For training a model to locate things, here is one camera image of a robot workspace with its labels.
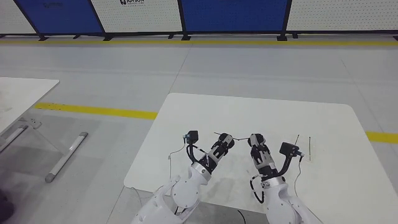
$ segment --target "white pegboard panel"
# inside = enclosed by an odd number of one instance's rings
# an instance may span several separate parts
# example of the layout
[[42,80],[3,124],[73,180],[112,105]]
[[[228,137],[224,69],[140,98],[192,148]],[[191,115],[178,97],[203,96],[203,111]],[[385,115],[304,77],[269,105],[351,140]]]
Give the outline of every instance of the white pegboard panel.
[[0,0],[0,34],[34,34],[13,0]]
[[177,0],[91,0],[106,32],[181,31]]
[[287,30],[397,30],[398,0],[293,0]]

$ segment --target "black frame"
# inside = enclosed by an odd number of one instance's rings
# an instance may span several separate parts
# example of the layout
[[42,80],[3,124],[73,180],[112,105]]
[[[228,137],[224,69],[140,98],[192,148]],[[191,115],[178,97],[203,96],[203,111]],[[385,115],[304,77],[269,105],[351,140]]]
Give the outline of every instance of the black frame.
[[290,10],[292,7],[292,2],[293,0],[287,0],[286,4],[286,10],[285,10],[285,16],[284,16],[284,21],[282,25],[282,30],[267,30],[267,31],[250,31],[250,30],[238,30],[238,31],[187,31],[187,28],[185,26],[185,18],[184,18],[184,13],[183,13],[183,6],[182,6],[182,0],[177,0],[178,2],[178,9],[180,13],[180,20],[181,20],[181,26],[182,26],[182,31],[175,31],[175,32],[106,32],[101,20],[94,8],[93,3],[91,0],[87,0],[94,12],[94,15],[96,17],[96,20],[98,21],[98,24],[102,30],[102,32],[92,32],[92,33],[40,33],[32,20],[28,17],[27,13],[23,10],[21,5],[18,3],[17,0],[13,0],[15,4],[17,5],[18,9],[21,11],[21,13],[25,16],[25,18],[28,20],[29,24],[32,26],[33,30],[35,30],[36,34],[31,34],[31,33],[26,33],[26,34],[0,34],[0,38],[4,37],[6,35],[14,35],[14,36],[39,36],[40,40],[43,41],[48,39],[48,37],[45,36],[52,36],[52,35],[73,35],[74,38],[79,38],[81,35],[87,35],[87,36],[98,36],[98,37],[104,37],[104,41],[109,41],[113,37],[136,37],[136,36],[145,36],[145,35],[168,35],[169,39],[173,38],[174,35],[179,35],[182,34],[183,37],[181,40],[190,40],[190,36],[192,34],[276,34],[277,40],[278,41],[287,41],[286,34],[292,34],[293,38],[298,38],[299,34],[392,34],[396,35],[398,34],[398,30],[287,30],[287,24],[289,22],[289,16],[290,16]]

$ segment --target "blue panel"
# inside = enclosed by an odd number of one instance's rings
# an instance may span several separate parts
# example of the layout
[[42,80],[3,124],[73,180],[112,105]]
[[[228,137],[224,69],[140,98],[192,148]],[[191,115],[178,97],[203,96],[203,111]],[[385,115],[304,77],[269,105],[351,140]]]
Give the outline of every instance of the blue panel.
[[102,32],[88,0],[17,0],[40,33]]
[[187,31],[279,31],[287,0],[182,0]]

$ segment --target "black cable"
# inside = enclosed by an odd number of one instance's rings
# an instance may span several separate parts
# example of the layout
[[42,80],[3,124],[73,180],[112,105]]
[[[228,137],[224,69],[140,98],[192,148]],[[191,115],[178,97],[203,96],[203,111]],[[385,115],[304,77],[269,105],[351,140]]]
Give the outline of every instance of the black cable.
[[239,213],[242,215],[242,218],[243,218],[244,224],[246,224],[246,219],[244,218],[244,216],[243,216],[242,212],[240,212],[239,210],[238,210],[238,212],[239,212]]
[[195,157],[195,155],[194,155],[194,153],[193,153],[193,148],[195,148],[195,149],[201,151],[201,152],[204,153],[204,154],[207,154],[204,150],[200,149],[198,146],[193,145],[193,144],[189,144],[189,145],[187,146],[187,155],[188,155],[188,157],[191,159],[192,163],[198,162],[198,160],[196,159],[196,157]]
[[258,197],[258,195],[257,195],[257,193],[256,193],[256,191],[254,190],[254,187],[253,187],[253,180],[254,180],[255,178],[256,178],[256,177],[253,177],[253,178],[250,180],[250,188],[251,188],[251,190],[253,191],[254,196],[255,196],[256,199],[259,201],[259,203],[263,204],[263,203],[264,203],[264,191],[261,192],[261,200],[260,200],[260,198]]

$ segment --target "pegboard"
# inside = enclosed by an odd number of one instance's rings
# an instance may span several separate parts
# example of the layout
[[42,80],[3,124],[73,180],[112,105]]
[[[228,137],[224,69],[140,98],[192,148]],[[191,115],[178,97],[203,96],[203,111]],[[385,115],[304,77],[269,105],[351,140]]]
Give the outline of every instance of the pegboard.
[[293,0],[287,30],[397,30],[398,0]]
[[182,0],[188,31],[280,31],[287,0]]
[[91,0],[106,32],[181,31],[177,0]]
[[17,0],[40,33],[102,32],[88,0]]
[[13,0],[0,0],[0,34],[34,34],[32,26]]

